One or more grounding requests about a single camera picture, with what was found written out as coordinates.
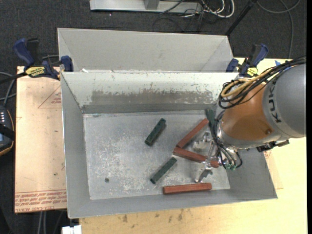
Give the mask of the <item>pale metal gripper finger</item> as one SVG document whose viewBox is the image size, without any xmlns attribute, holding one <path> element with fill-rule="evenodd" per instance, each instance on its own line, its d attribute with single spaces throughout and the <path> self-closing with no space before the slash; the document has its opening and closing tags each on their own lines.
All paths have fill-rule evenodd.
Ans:
<svg viewBox="0 0 312 234">
<path fill-rule="evenodd" d="M 212 176 L 212 165 L 210 161 L 204 161 L 200 164 L 197 175 L 195 176 L 195 183 L 202 183 L 207 176 Z"/>
<path fill-rule="evenodd" d="M 208 147 L 208 145 L 211 142 L 211 133 L 210 132 L 204 132 L 204 134 L 193 143 L 193 149 L 195 151 L 204 150 Z"/>
</svg>

